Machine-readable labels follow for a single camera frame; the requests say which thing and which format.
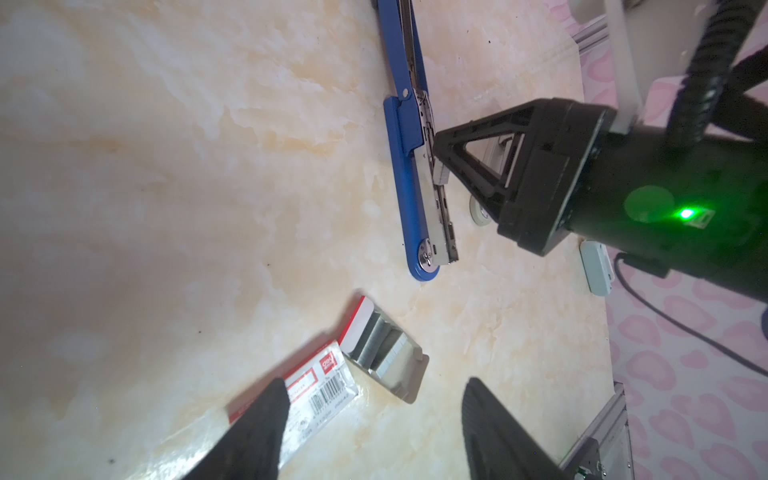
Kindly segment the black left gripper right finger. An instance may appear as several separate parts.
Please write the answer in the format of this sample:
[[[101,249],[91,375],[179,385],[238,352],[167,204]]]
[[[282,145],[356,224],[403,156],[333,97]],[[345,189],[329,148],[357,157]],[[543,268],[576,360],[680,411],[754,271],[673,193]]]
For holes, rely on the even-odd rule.
[[[476,377],[468,380],[463,393],[461,423],[471,479],[566,477]]]

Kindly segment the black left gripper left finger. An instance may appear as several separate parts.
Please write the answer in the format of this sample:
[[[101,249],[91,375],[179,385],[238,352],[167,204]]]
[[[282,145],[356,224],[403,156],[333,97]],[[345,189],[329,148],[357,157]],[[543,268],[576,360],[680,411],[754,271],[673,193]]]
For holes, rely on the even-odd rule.
[[[277,479],[289,409],[276,378],[184,479]]]

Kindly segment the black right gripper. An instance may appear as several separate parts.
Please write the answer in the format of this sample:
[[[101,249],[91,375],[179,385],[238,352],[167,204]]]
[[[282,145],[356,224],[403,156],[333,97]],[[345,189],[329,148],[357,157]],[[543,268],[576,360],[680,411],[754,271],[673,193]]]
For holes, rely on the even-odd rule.
[[[611,133],[610,108],[534,100],[435,135],[434,152],[498,222],[546,254],[564,232],[670,270],[767,297],[767,118],[717,115],[723,137],[691,147],[663,130]]]

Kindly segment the blue black stapler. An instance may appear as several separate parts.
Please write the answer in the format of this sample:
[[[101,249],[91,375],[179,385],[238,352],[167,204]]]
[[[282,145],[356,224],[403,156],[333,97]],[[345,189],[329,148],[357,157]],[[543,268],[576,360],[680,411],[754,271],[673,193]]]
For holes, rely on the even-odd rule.
[[[410,1],[373,3],[396,94],[383,102],[406,260],[418,281],[458,260],[445,186],[434,156],[434,118],[417,23]]]

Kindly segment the red white staple box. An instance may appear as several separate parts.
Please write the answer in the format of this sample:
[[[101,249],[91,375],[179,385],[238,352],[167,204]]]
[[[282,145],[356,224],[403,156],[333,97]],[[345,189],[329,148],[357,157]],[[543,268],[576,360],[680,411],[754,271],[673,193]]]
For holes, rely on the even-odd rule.
[[[359,366],[359,357],[377,320],[375,303],[366,295],[357,296],[340,336],[279,378],[288,401],[285,421],[277,429],[281,441],[279,470],[361,397],[353,369]]]

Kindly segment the silver staple tray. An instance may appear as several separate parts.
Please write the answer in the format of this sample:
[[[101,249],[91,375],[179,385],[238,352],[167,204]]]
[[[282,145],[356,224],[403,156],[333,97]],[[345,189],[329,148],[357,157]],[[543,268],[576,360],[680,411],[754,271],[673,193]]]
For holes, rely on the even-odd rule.
[[[424,379],[430,357],[422,347],[370,299],[356,314],[371,307],[348,358],[372,379],[407,404],[413,404]]]

